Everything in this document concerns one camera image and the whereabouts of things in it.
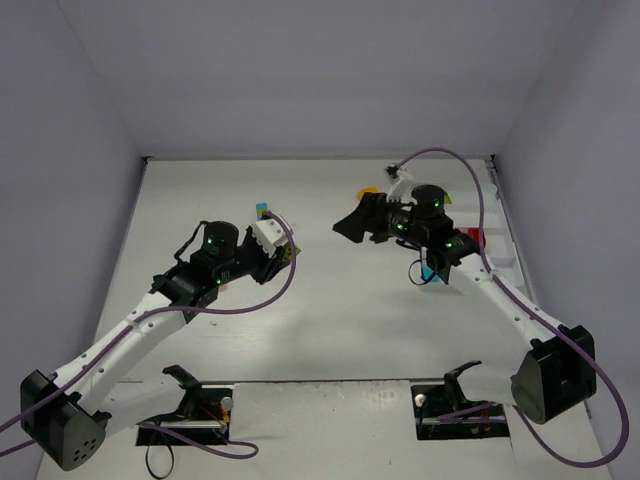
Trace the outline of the light blue lego brick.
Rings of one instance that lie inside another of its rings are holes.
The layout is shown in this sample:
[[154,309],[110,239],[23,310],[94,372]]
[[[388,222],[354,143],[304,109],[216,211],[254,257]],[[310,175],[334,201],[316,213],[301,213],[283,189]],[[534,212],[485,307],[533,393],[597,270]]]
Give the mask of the light blue lego brick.
[[449,270],[442,269],[440,271],[434,271],[428,266],[422,266],[422,283],[423,284],[446,284],[448,281]]

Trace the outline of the red rounded lego brick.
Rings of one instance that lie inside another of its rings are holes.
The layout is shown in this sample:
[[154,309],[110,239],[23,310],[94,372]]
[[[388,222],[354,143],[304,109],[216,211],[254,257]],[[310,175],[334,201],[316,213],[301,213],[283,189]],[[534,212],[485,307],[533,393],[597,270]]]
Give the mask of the red rounded lego brick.
[[485,247],[487,245],[487,238],[483,231],[477,227],[470,227],[466,229],[466,234],[473,239],[479,245]]

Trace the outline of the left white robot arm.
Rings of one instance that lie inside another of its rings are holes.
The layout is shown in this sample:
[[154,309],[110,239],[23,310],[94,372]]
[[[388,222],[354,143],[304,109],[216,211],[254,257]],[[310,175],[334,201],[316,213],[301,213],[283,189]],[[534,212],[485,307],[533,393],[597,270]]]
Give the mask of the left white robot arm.
[[121,380],[156,346],[199,314],[212,314],[222,286],[249,276],[263,285],[296,268],[291,227],[272,212],[244,234],[225,221],[202,221],[202,244],[153,278],[150,290],[111,331],[49,375],[20,385],[23,431],[64,471],[86,463],[111,435],[163,417],[194,417],[203,384],[179,365],[136,387]]

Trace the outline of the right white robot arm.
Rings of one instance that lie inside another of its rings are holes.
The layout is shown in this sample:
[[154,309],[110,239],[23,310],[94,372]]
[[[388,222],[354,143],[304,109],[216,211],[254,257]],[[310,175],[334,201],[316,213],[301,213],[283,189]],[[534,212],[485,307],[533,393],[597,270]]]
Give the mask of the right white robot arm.
[[444,191],[419,185],[403,203],[385,193],[365,193],[356,209],[336,222],[334,232],[354,243],[391,238],[420,251],[422,261],[443,283],[480,307],[512,348],[515,361],[492,366],[471,360],[444,376],[456,410],[477,402],[509,404],[544,424],[592,397],[596,373],[592,335],[547,317],[524,295],[506,291],[506,281],[484,265],[480,245],[455,228],[444,211]]

